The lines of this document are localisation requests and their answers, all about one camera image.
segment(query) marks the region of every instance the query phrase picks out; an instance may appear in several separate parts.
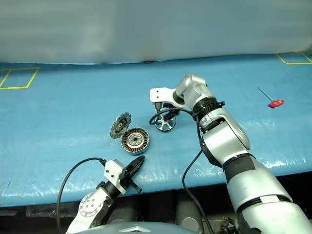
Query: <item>gear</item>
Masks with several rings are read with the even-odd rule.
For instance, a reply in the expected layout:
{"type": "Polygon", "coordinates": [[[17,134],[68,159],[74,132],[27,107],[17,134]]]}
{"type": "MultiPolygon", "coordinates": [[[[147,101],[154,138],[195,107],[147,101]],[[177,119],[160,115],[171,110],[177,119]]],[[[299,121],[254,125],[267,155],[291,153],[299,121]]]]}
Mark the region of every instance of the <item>gear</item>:
{"type": "Polygon", "coordinates": [[[113,139],[120,138],[127,133],[127,129],[131,122],[131,115],[126,112],[116,118],[111,128],[111,137],[113,139]]]}
{"type": "Polygon", "coordinates": [[[121,145],[129,153],[143,153],[150,142],[148,133],[142,128],[133,128],[122,137],[121,145]]]}

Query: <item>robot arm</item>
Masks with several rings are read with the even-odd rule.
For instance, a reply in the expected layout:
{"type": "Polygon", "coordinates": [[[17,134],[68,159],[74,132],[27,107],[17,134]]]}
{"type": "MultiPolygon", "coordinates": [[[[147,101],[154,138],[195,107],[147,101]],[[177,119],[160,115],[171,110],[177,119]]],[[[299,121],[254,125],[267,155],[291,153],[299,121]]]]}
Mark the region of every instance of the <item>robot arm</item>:
{"type": "Polygon", "coordinates": [[[140,193],[141,188],[132,181],[132,176],[140,169],[144,159],[145,156],[140,156],[127,167],[124,167],[118,160],[107,161],[104,176],[108,181],[101,182],[94,192],[81,200],[78,213],[66,234],[79,233],[100,225],[115,198],[120,194],[125,194],[129,185],[140,193]]]}
{"type": "Polygon", "coordinates": [[[188,106],[203,132],[200,146],[209,162],[223,169],[238,229],[247,234],[311,234],[312,225],[292,198],[255,157],[243,129],[218,102],[203,77],[187,74],[175,89],[152,89],[159,112],[164,103],[188,106]]]}

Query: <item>black cable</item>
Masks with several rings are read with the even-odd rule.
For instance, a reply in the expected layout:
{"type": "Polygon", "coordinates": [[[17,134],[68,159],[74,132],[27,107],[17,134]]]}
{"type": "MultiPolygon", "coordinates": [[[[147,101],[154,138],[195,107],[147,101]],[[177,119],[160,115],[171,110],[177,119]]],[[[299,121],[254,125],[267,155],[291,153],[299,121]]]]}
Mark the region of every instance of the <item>black cable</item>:
{"type": "Polygon", "coordinates": [[[168,108],[168,109],[166,109],[166,110],[159,111],[159,112],[157,112],[155,115],[153,115],[153,116],[151,117],[149,123],[150,123],[151,125],[155,125],[156,122],[158,121],[158,119],[157,119],[157,121],[155,121],[154,119],[155,119],[156,117],[159,117],[161,114],[166,113],[166,112],[169,112],[169,111],[184,111],[184,112],[190,114],[192,117],[193,117],[193,114],[194,114],[194,112],[185,110],[185,109],[183,109],[183,108],[177,108],[177,107],[175,107],[175,108],[168,108]]]}
{"type": "Polygon", "coordinates": [[[200,129],[199,129],[199,119],[198,119],[198,116],[196,116],[196,125],[197,125],[197,135],[198,135],[198,139],[201,139],[200,129]]]}
{"type": "Polygon", "coordinates": [[[211,224],[209,222],[209,220],[207,219],[206,217],[206,214],[204,212],[204,209],[201,207],[199,201],[196,199],[196,197],[191,193],[191,191],[186,187],[185,185],[185,176],[187,174],[187,172],[189,171],[189,169],[191,168],[191,166],[195,163],[195,161],[199,158],[200,154],[203,152],[203,150],[200,150],[199,153],[196,155],[196,157],[193,159],[193,161],[189,164],[189,166],[187,167],[187,169],[185,170],[184,174],[183,174],[183,177],[182,177],[182,184],[183,184],[183,188],[184,190],[186,191],[186,193],[191,197],[191,199],[193,199],[193,201],[196,203],[197,207],[199,208],[200,212],[201,212],[201,215],[202,217],[204,218],[207,226],[208,226],[208,230],[210,232],[210,234],[215,234],[212,227],[211,227],[211,224]]]}
{"type": "Polygon", "coordinates": [[[156,120],[154,121],[155,122],[155,124],[158,122],[158,120],[160,119],[160,115],[159,116],[157,116],[157,118],[156,118],[156,120]]]}
{"type": "Polygon", "coordinates": [[[100,163],[105,166],[105,163],[106,163],[106,160],[102,159],[102,158],[99,158],[99,157],[91,157],[91,158],[87,158],[83,161],[80,161],[79,163],[77,163],[75,166],[73,166],[73,168],[69,171],[69,173],[66,175],[60,189],[59,189],[59,193],[58,193],[58,199],[57,199],[57,207],[56,207],[56,213],[57,213],[57,227],[58,227],[58,232],[59,234],[63,234],[62,232],[62,228],[60,226],[60,217],[59,217],[59,205],[60,205],[60,199],[62,197],[62,193],[63,193],[63,190],[64,190],[64,187],[65,187],[65,184],[69,178],[69,176],[71,175],[71,173],[74,171],[74,169],[76,169],[79,165],[83,164],[84,162],[87,162],[87,161],[91,161],[91,160],[98,160],[100,161],[100,163]]]}

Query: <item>white wall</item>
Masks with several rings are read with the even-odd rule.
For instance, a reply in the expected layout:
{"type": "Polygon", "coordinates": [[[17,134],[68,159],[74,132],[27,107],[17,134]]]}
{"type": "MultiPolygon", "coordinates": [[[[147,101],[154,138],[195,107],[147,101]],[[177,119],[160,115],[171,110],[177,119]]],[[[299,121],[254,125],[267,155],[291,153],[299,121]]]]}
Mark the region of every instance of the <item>white wall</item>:
{"type": "Polygon", "coordinates": [[[305,50],[312,0],[1,0],[0,61],[98,63],[305,50]]]}

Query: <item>yellow tape marking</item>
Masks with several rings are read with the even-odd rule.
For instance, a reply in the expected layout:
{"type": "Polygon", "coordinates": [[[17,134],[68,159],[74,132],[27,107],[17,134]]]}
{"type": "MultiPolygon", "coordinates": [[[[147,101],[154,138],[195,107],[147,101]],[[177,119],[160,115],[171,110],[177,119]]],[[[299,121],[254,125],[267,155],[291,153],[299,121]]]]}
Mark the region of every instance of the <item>yellow tape marking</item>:
{"type": "Polygon", "coordinates": [[[306,57],[310,62],[286,62],[279,54],[276,54],[279,59],[286,65],[301,65],[301,64],[312,64],[312,60],[306,56],[303,52],[300,52],[304,57],[306,57]]]}
{"type": "Polygon", "coordinates": [[[23,67],[23,68],[10,68],[10,69],[1,69],[0,71],[8,71],[8,73],[5,75],[5,77],[3,78],[3,80],[0,83],[0,89],[27,89],[29,87],[29,85],[31,84],[31,82],[33,81],[33,79],[35,78],[35,76],[37,75],[38,71],[39,71],[40,67],[23,67]],[[35,69],[34,74],[31,76],[30,80],[28,81],[28,83],[25,86],[12,86],[12,87],[1,87],[5,80],[8,78],[9,74],[12,71],[19,71],[19,70],[32,70],[35,69]]]}
{"type": "Polygon", "coordinates": [[[303,55],[304,57],[306,57],[307,60],[309,60],[309,61],[312,63],[312,60],[311,60],[305,53],[303,53],[302,51],[300,51],[300,53],[302,53],[302,55],[303,55]]]}

